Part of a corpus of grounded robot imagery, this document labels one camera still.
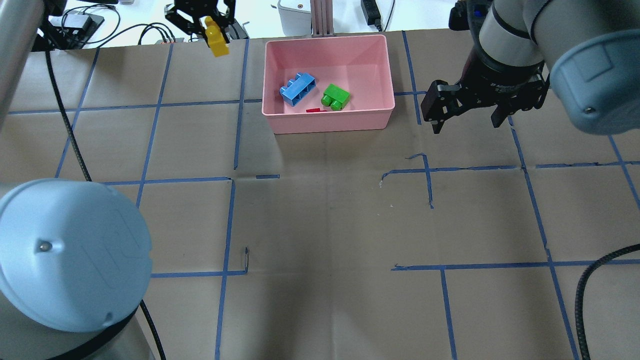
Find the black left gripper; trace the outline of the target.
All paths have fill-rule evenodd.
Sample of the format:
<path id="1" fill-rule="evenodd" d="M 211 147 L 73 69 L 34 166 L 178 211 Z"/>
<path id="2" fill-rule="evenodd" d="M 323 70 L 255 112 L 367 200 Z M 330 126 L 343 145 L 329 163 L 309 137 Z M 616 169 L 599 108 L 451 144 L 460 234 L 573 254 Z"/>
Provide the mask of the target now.
<path id="1" fill-rule="evenodd" d="M 206 39 L 202 19 L 211 18 L 226 43 L 236 39 L 235 0 L 224 0 L 226 11 L 218 8 L 217 0 L 172 0 L 165 6 L 165 19 L 186 35 Z"/>

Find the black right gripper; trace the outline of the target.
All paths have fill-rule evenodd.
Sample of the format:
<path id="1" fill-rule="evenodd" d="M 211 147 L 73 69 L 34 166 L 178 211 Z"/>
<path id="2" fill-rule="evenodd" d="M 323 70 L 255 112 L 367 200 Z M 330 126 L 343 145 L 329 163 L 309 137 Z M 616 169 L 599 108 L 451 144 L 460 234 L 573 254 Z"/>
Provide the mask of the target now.
<path id="1" fill-rule="evenodd" d="M 540 109 L 550 88 L 541 70 L 521 84 L 499 84 L 485 76 L 464 74 L 455 84 L 434 80 L 421 102 L 423 121 L 438 135 L 444 123 L 472 109 L 496 106 L 490 116 L 494 129 L 518 111 Z"/>

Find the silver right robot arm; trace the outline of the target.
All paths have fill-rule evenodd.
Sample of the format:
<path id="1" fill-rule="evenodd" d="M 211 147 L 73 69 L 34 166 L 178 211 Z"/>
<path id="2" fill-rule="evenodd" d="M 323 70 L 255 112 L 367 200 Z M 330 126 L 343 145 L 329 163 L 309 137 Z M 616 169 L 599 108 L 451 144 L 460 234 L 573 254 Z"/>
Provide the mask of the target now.
<path id="1" fill-rule="evenodd" d="M 335 36 L 333 4 L 313 0 L 306 38 L 265 44 L 262 114 L 275 134 L 386 128 L 394 109 L 384 35 Z M 420 108 L 445 122 L 492 107 L 498 128 L 549 89 L 592 135 L 639 128 L 637 0 L 458 0 L 449 27 L 473 40 L 460 80 L 435 80 Z"/>

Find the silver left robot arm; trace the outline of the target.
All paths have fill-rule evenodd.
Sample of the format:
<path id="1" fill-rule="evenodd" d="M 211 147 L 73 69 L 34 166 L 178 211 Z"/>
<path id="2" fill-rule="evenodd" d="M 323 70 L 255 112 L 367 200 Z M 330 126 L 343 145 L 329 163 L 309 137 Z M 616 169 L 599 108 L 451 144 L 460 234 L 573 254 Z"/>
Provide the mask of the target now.
<path id="1" fill-rule="evenodd" d="M 1 358 L 153 360 L 162 342 L 144 302 L 151 235 L 105 183 L 40 178 L 1 185 Z"/>

